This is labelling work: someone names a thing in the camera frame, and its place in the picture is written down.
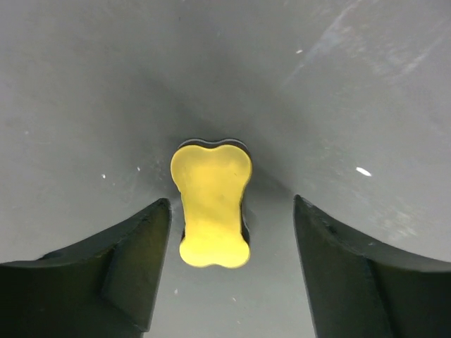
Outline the yellow bone-shaped eraser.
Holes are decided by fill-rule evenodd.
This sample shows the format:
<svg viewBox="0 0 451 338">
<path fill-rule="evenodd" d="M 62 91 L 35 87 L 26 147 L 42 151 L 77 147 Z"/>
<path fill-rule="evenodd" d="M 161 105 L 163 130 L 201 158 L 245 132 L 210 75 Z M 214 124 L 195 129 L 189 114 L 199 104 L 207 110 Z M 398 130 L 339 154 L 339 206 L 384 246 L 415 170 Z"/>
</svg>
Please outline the yellow bone-shaped eraser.
<svg viewBox="0 0 451 338">
<path fill-rule="evenodd" d="M 185 220 L 182 260 L 196 268 L 246 264 L 250 243 L 242 203 L 253 169 L 246 145 L 189 139 L 173 154 L 170 169 Z"/>
</svg>

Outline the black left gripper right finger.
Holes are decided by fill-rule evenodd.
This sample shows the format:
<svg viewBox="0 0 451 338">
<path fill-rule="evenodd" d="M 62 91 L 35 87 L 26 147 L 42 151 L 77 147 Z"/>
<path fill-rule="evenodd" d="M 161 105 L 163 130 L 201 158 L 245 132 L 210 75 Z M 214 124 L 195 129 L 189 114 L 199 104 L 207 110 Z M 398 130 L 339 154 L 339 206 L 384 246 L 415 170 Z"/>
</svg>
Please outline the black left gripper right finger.
<svg viewBox="0 0 451 338">
<path fill-rule="evenodd" d="M 449 337 L 450 263 L 378 241 L 294 198 L 317 337 Z"/>
</svg>

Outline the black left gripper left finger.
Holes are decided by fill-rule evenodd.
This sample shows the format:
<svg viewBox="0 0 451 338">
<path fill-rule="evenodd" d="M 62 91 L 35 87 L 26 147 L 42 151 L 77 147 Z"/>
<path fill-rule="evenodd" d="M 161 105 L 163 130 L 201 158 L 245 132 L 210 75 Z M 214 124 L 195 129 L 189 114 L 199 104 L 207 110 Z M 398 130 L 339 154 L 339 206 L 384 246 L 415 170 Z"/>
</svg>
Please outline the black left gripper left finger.
<svg viewBox="0 0 451 338">
<path fill-rule="evenodd" d="M 143 337 L 171 228 L 159 199 L 34 261 L 1 264 L 2 337 Z"/>
</svg>

